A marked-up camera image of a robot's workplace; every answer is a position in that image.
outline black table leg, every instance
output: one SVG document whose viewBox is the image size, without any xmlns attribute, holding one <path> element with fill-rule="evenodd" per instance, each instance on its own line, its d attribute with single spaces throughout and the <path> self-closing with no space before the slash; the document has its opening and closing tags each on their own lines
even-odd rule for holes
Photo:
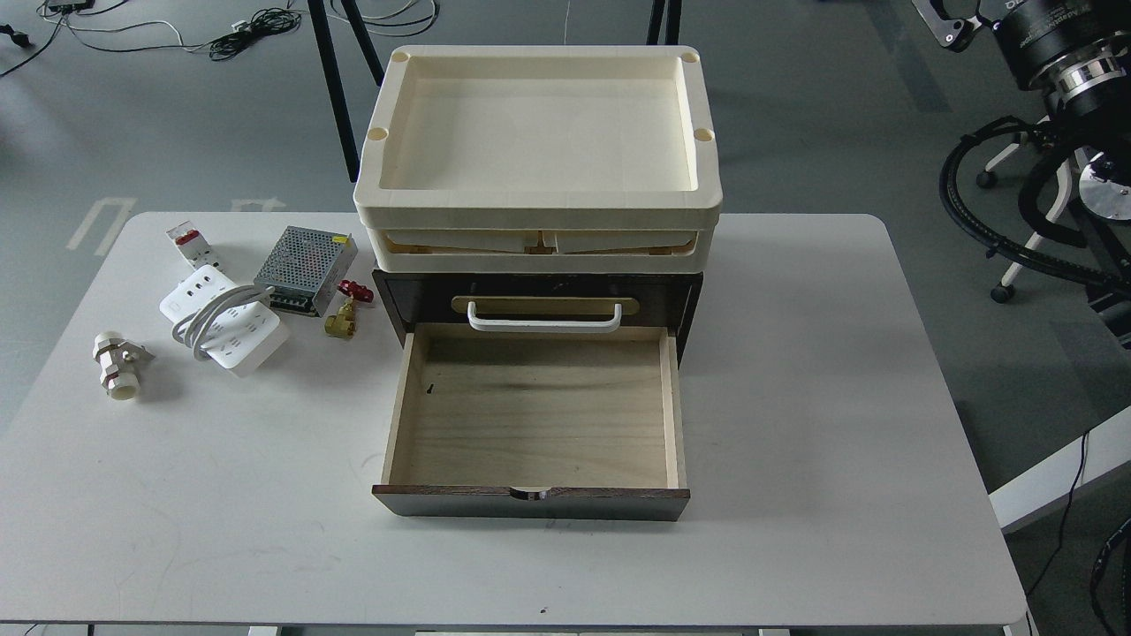
<svg viewBox="0 0 1131 636">
<path fill-rule="evenodd" d="M 648 44 L 659 44 L 659 23 L 664 19 L 664 0 L 651 0 L 648 18 Z"/>
<path fill-rule="evenodd" d="M 377 50 L 373 49 L 373 41 L 369 38 L 369 32 L 365 31 L 365 23 L 361 18 L 361 11 L 357 10 L 357 1 L 342 0 L 342 8 L 346 10 L 346 17 L 349 18 L 349 26 L 353 27 L 357 45 L 361 46 L 361 54 L 364 55 L 365 63 L 369 65 L 369 72 L 373 74 L 373 81 L 380 86 L 385 81 L 385 69 L 381 68 L 381 60 L 378 59 Z"/>
<path fill-rule="evenodd" d="M 349 123 L 346 95 L 342 89 L 342 76 L 338 74 L 338 60 L 334 54 L 334 41 L 330 38 L 330 25 L 326 18 L 326 5 L 322 3 L 322 0 L 309 0 L 307 5 L 310 7 L 310 24 L 314 28 L 314 40 L 318 41 L 318 55 L 322 59 L 322 74 L 326 76 L 326 89 L 330 93 L 330 108 L 334 109 L 334 121 L 338 127 L 338 140 L 342 141 L 346 171 L 349 172 L 349 181 L 356 182 L 361 160 L 357 156 L 357 145 L 354 141 L 353 127 Z"/>
<path fill-rule="evenodd" d="M 667 3 L 667 37 L 664 44 L 680 43 L 680 14 L 683 12 L 683 0 L 671 0 Z"/>
</svg>

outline power strip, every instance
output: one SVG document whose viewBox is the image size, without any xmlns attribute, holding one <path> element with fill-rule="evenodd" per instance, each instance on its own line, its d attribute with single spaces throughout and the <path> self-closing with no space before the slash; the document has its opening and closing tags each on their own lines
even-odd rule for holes
<svg viewBox="0 0 1131 636">
<path fill-rule="evenodd" d="M 174 325 L 238 286 L 211 265 L 202 265 L 161 301 L 161 312 Z M 201 345 L 217 364 L 242 378 L 275 353 L 291 330 L 274 311 L 256 302 L 223 312 Z"/>
</svg>

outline dark wooden cabinet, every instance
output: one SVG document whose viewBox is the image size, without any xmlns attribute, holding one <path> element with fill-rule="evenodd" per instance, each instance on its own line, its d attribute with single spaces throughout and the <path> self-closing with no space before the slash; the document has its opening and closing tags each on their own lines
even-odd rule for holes
<svg viewBox="0 0 1131 636">
<path fill-rule="evenodd" d="M 381 483 L 412 516 L 675 521 L 679 355 L 701 274 L 389 274 L 405 346 Z M 477 330 L 490 320 L 607 321 L 607 333 Z"/>
</svg>

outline black hose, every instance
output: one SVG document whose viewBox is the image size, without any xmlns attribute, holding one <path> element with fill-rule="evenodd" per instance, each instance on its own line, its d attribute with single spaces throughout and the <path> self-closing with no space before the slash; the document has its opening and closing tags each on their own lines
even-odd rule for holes
<svg viewBox="0 0 1131 636">
<path fill-rule="evenodd" d="M 1011 241 L 983 223 L 962 201 L 962 197 L 958 192 L 958 167 L 962 163 L 962 157 L 990 139 L 1015 132 L 1033 134 L 1036 131 L 1038 131 L 1036 127 L 1017 118 L 1002 118 L 983 127 L 974 135 L 964 136 L 961 141 L 947 156 L 947 161 L 942 164 L 942 172 L 939 175 L 939 198 L 942 199 L 943 208 L 959 227 L 990 249 L 987 256 L 1000 253 L 1009 260 L 1035 272 L 1081 285 L 1095 286 L 1104 292 L 1115 293 L 1131 300 L 1131 282 L 1099 269 L 1085 267 L 1030 250 L 1025 246 Z"/>
<path fill-rule="evenodd" d="M 1037 162 L 1029 171 L 1029 175 L 1021 184 L 1021 190 L 1017 194 L 1017 208 L 1021 212 L 1021 218 L 1033 227 L 1033 231 L 1050 241 L 1072 246 L 1073 248 L 1088 247 L 1088 240 L 1079 230 L 1065 227 L 1059 223 L 1053 223 L 1045 218 L 1043 212 L 1037 208 L 1037 196 L 1050 179 L 1056 175 L 1060 166 L 1072 157 L 1076 144 L 1059 144 L 1054 146 L 1047 155 Z"/>
</svg>

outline drawer handle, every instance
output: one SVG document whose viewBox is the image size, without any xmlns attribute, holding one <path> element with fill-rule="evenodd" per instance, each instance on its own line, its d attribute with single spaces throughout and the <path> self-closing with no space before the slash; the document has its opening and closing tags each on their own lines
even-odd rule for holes
<svg viewBox="0 0 1131 636">
<path fill-rule="evenodd" d="M 475 301 L 467 303 L 467 323 L 478 332 L 511 332 L 526 334 L 607 334 L 621 326 L 624 308 L 613 306 L 613 317 L 599 323 L 592 320 L 494 320 L 475 315 Z"/>
</svg>

